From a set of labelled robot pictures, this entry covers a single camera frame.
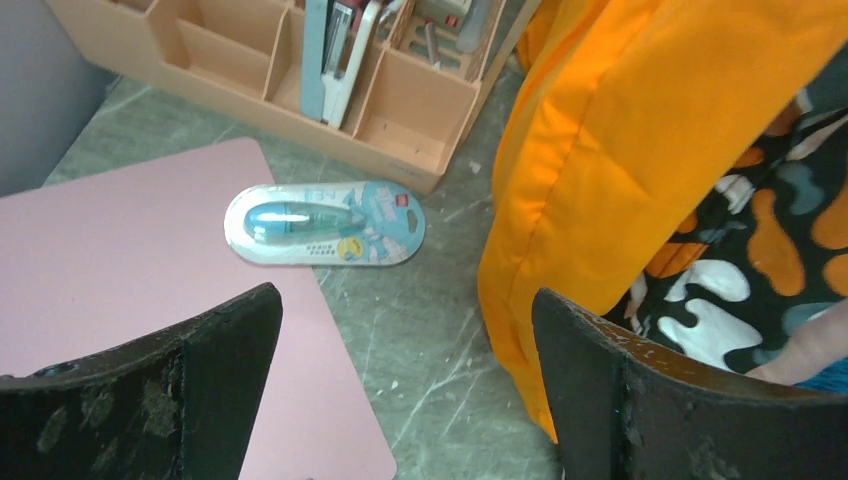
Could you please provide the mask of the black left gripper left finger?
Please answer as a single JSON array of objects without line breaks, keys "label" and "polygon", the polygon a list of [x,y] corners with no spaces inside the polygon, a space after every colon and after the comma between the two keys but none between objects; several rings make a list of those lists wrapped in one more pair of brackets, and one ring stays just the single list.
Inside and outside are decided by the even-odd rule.
[{"label": "black left gripper left finger", "polygon": [[1,379],[5,479],[235,479],[283,317],[270,283],[122,345]]}]

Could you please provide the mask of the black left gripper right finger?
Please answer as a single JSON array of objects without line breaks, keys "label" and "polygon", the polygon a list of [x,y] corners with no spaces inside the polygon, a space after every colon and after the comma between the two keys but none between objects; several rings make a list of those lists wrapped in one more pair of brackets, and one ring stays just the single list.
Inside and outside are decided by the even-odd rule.
[{"label": "black left gripper right finger", "polygon": [[847,399],[720,370],[558,293],[532,305],[568,479],[843,479]]}]

